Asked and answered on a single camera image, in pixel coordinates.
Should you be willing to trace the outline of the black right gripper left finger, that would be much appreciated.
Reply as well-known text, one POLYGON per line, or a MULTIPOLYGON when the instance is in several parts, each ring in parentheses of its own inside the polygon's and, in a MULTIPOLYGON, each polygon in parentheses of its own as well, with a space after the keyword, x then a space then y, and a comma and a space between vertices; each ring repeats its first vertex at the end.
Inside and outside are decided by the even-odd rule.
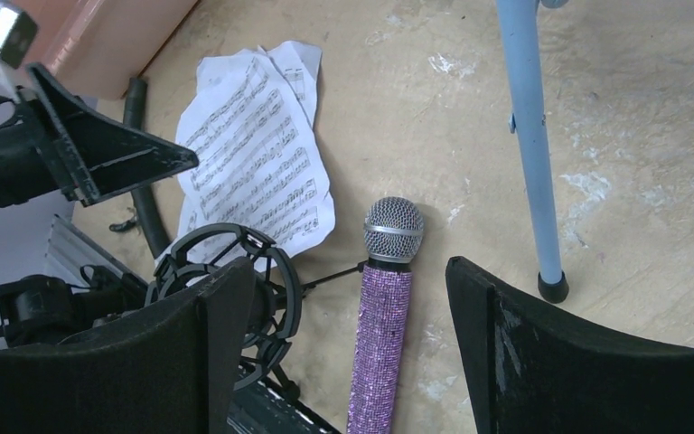
POLYGON ((193 294, 61 344, 0 350, 0 433, 223 433, 232 396, 199 371, 193 294))

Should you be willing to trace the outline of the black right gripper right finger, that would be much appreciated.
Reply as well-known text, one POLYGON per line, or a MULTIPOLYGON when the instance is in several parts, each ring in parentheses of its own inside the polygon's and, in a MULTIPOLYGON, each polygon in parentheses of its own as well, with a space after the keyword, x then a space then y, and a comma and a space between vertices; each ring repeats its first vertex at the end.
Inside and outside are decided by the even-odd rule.
POLYGON ((445 283, 480 433, 694 433, 694 348, 593 323, 462 256, 445 283))

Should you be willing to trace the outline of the light blue music stand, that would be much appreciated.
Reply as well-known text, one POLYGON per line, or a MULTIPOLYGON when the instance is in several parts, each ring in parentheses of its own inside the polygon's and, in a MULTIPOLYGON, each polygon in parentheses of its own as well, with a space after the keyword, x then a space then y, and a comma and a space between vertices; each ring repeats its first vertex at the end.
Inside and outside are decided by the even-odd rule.
POLYGON ((553 178, 545 119, 537 15, 540 1, 497 1, 511 94, 510 131, 517 136, 537 251, 538 290, 552 304, 567 298, 561 265, 553 178))

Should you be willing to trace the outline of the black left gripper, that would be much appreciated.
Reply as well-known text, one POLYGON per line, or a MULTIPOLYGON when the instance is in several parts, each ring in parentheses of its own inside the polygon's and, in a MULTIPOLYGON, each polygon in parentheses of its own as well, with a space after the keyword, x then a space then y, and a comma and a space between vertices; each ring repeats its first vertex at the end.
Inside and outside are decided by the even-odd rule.
POLYGON ((0 209, 54 191, 91 206, 198 166, 192 150, 90 108, 42 64, 25 71, 35 99, 0 95, 0 209))

